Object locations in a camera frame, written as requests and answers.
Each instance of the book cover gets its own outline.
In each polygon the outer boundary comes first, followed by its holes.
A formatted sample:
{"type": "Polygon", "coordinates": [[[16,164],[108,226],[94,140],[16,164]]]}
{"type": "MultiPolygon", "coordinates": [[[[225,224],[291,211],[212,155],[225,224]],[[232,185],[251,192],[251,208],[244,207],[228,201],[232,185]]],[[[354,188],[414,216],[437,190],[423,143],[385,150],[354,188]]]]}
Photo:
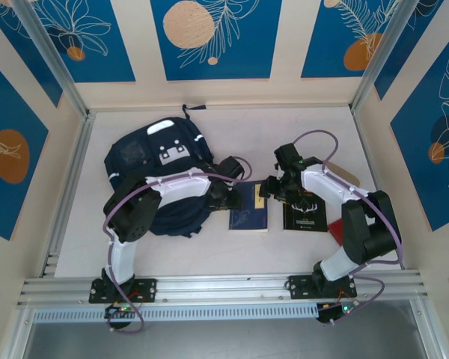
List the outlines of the book cover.
{"type": "Polygon", "coordinates": [[[283,228],[285,230],[310,230],[327,232],[326,203],[312,192],[303,194],[302,208],[283,204],[283,228]]]}
{"type": "Polygon", "coordinates": [[[230,230],[267,232],[268,202],[259,195],[262,182],[243,182],[235,186],[242,196],[242,209],[230,211],[230,230]]]}

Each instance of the purple cable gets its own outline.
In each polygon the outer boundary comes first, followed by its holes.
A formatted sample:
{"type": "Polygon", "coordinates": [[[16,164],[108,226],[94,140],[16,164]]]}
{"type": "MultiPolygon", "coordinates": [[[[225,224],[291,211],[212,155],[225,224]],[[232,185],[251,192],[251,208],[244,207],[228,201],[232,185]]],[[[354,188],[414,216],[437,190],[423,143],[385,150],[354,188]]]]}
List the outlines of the purple cable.
{"type": "MultiPolygon", "coordinates": [[[[312,131],[305,132],[302,135],[298,136],[298,138],[296,140],[294,140],[293,144],[296,144],[296,142],[298,142],[301,138],[303,138],[303,137],[305,137],[307,135],[310,135],[312,133],[324,133],[326,135],[331,136],[332,139],[335,140],[335,148],[333,149],[333,151],[331,151],[329,156],[326,157],[326,159],[323,161],[323,172],[324,172],[324,174],[327,177],[329,177],[331,180],[335,181],[341,187],[343,187],[343,188],[345,188],[347,190],[350,190],[353,194],[355,194],[356,196],[361,198],[377,214],[379,219],[381,219],[382,223],[384,223],[384,225],[388,229],[389,233],[392,235],[392,238],[393,238],[394,242],[396,243],[396,248],[397,248],[397,259],[396,260],[370,260],[368,263],[360,265],[358,268],[354,269],[349,274],[355,274],[355,273],[361,271],[363,268],[365,268],[368,264],[372,264],[372,263],[375,263],[375,264],[399,264],[399,263],[401,263],[403,261],[403,246],[401,245],[401,242],[399,240],[399,236],[397,235],[396,231],[392,227],[392,225],[389,222],[389,220],[374,205],[374,203],[372,203],[370,200],[368,200],[363,194],[359,193],[358,191],[353,191],[351,186],[349,186],[347,183],[345,183],[341,179],[337,178],[336,176],[333,176],[329,172],[329,170],[327,168],[327,164],[328,164],[329,160],[331,159],[331,157],[335,155],[335,153],[337,152],[337,149],[339,147],[339,140],[337,139],[335,134],[333,134],[330,131],[326,131],[324,129],[314,129],[312,131]]],[[[366,303],[364,303],[360,307],[357,307],[357,309],[354,310],[353,313],[356,312],[357,310],[361,309],[362,307],[365,307],[366,305],[368,305],[368,304],[372,303],[373,301],[375,301],[376,298],[379,297],[382,294],[382,292],[384,292],[384,288],[385,288],[384,282],[382,280],[380,280],[380,279],[371,278],[371,277],[357,276],[357,275],[355,275],[354,278],[364,279],[364,280],[372,280],[374,282],[378,282],[378,283],[381,284],[381,289],[370,300],[368,300],[366,303]]],[[[340,320],[344,319],[345,317],[347,317],[347,316],[342,316],[341,318],[333,321],[332,324],[334,324],[336,322],[339,322],[340,320]]]]}
{"type": "MultiPolygon", "coordinates": [[[[207,173],[193,173],[193,174],[177,174],[176,176],[171,176],[169,178],[163,179],[161,181],[161,183],[166,183],[166,182],[170,182],[173,180],[178,180],[180,178],[187,178],[187,177],[215,177],[215,178],[219,178],[221,180],[225,180],[225,181],[229,181],[229,182],[245,182],[246,180],[248,180],[251,175],[253,174],[253,169],[251,167],[251,164],[245,160],[242,157],[235,157],[235,159],[241,160],[244,163],[247,164],[247,166],[249,167],[249,174],[248,176],[246,176],[246,178],[243,179],[234,179],[231,177],[226,177],[226,176],[222,176],[221,174],[207,174],[207,173]]],[[[136,196],[137,194],[149,189],[149,187],[153,186],[153,185],[158,185],[159,182],[155,181],[152,183],[148,183],[146,185],[143,185],[142,187],[137,188],[135,191],[130,192],[123,200],[121,200],[120,202],[118,202],[118,204],[113,207],[113,209],[110,211],[110,213],[106,216],[105,218],[105,222],[103,222],[103,232],[105,232],[105,234],[110,237],[110,246],[108,249],[108,266],[109,266],[109,272],[110,272],[110,279],[112,280],[112,283],[114,284],[115,288],[117,289],[117,291],[120,293],[121,297],[123,298],[123,300],[132,308],[132,311],[134,313],[136,313],[136,315],[139,317],[140,319],[140,328],[138,328],[137,330],[134,331],[116,331],[118,333],[121,334],[137,334],[140,333],[141,331],[143,331],[144,329],[144,318],[142,316],[142,314],[140,313],[139,309],[128,299],[128,297],[126,296],[125,292],[120,288],[120,284],[118,284],[116,277],[114,275],[113,272],[113,267],[112,267],[112,254],[113,254],[113,247],[114,247],[114,237],[113,235],[107,231],[108,225],[110,223],[110,220],[113,218],[113,216],[116,214],[116,212],[118,212],[118,210],[126,203],[128,202],[131,198],[133,198],[134,196],[136,196]]],[[[114,312],[112,315],[110,315],[110,317],[108,318],[106,324],[110,327],[110,330],[114,330],[111,326],[111,320],[114,317],[114,314],[117,312],[114,312]]]]}

